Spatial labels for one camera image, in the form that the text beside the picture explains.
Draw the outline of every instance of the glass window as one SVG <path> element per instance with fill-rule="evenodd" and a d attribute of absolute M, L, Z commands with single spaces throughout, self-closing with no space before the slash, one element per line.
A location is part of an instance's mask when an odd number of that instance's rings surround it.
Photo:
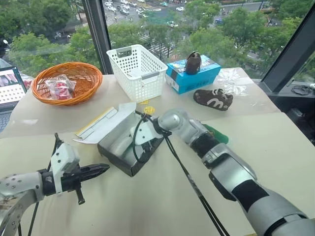
<path fill-rule="evenodd" d="M 293 76 L 294 81 L 315 83 L 315 52 Z"/>
<path fill-rule="evenodd" d="M 0 66 L 35 77 L 56 64 L 99 67 L 79 0 L 0 0 Z"/>
<path fill-rule="evenodd" d="M 192 51 L 261 79 L 313 0 L 103 0 L 112 48 L 142 44 L 163 62 Z"/>

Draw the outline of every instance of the laptop keyboard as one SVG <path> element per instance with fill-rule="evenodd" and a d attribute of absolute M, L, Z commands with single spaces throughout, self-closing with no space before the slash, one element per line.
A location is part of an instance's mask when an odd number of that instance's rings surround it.
<path fill-rule="evenodd" d="M 9 122 L 11 113 L 0 114 L 0 133 L 4 130 Z"/>

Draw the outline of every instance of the white plastic basket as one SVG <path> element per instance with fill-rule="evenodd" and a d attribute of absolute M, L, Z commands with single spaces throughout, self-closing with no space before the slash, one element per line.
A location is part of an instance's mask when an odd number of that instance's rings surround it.
<path fill-rule="evenodd" d="M 132 101 L 143 102 L 162 94 L 167 66 L 142 45 L 106 53 L 118 83 Z"/>

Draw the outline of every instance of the laptop screen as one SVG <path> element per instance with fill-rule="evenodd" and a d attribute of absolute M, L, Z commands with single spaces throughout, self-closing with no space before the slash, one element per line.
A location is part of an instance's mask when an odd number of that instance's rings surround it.
<path fill-rule="evenodd" d="M 0 107 L 11 105 L 21 100 L 25 95 L 25 90 L 21 84 L 16 68 L 0 70 Z"/>

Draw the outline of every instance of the black cable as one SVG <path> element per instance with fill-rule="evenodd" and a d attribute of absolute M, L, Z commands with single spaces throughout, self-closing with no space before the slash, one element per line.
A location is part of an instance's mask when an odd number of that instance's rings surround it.
<path fill-rule="evenodd" d="M 312 92 L 312 89 L 305 85 L 295 85 L 291 91 L 299 95 L 309 95 Z"/>
<path fill-rule="evenodd" d="M 18 227 L 18 232 L 19 232 L 19 236 L 22 236 L 21 224 L 19 224 L 19 227 Z"/>
<path fill-rule="evenodd" d="M 166 143 L 168 145 L 168 148 L 170 149 L 171 153 L 174 155 L 174 157 L 176 158 L 176 160 L 179 162 L 182 170 L 184 171 L 188 181 L 190 182 L 190 184 L 192 185 L 192 187 L 194 188 L 196 194 L 198 195 L 199 200 L 201 201 L 202 205 L 204 206 L 205 210 L 207 211 L 210 219 L 212 220 L 213 224 L 215 225 L 217 231 L 219 232 L 219 234 L 221 236 L 229 236 L 230 234 L 227 232 L 227 230 L 225 229 L 225 227 L 223 226 L 223 224 L 221 223 L 221 221 L 218 219 L 218 217 L 216 216 L 216 214 L 214 213 L 213 209 L 210 207 L 209 203 L 207 202 L 207 200 L 205 199 L 205 197 L 203 196 L 203 194 L 201 193 L 201 191 L 199 190 L 199 188 L 196 186 L 196 184 L 194 183 L 194 181 L 192 180 L 189 172 L 187 171 L 187 169 L 185 168 L 185 166 L 182 164 L 182 162 L 180 161 L 171 141 L 169 140 L 169 138 L 167 136 L 165 136 L 165 140 Z"/>
<path fill-rule="evenodd" d="M 136 158 L 137 162 L 139 163 L 146 163 L 146 161 L 141 161 L 138 156 L 137 156 L 137 153 L 136 153 L 136 145 L 135 145 L 135 141 L 136 141 L 136 135 L 137 135 L 137 132 L 138 132 L 138 129 L 139 129 L 139 126 L 141 124 L 142 121 L 144 121 L 144 119 L 146 118 L 146 114 L 142 114 L 142 118 L 140 119 L 140 121 L 138 122 L 135 130 L 134 130 L 134 133 L 133 133 L 133 138 L 132 138 L 132 151 L 133 151 L 133 155 L 134 157 Z"/>
<path fill-rule="evenodd" d="M 63 143 L 63 141 L 59 138 L 58 133 L 55 133 L 55 138 L 56 138 L 55 139 L 55 145 L 54 145 L 53 153 L 51 154 L 51 156 L 53 156 L 55 154 L 57 148 L 59 148 L 60 145 Z M 50 170 L 50 167 L 51 167 L 51 161 L 49 160 L 47 171 Z M 33 216 L 31 217 L 31 224 L 30 224 L 28 236 L 31 236 L 31 234 L 32 234 L 33 225 L 34 225 L 35 217 L 36 217 L 36 214 L 37 214 L 38 205 L 39 205 L 39 202 L 37 202 L 35 204 L 35 208 L 34 208 L 34 211 L 33 211 Z"/>

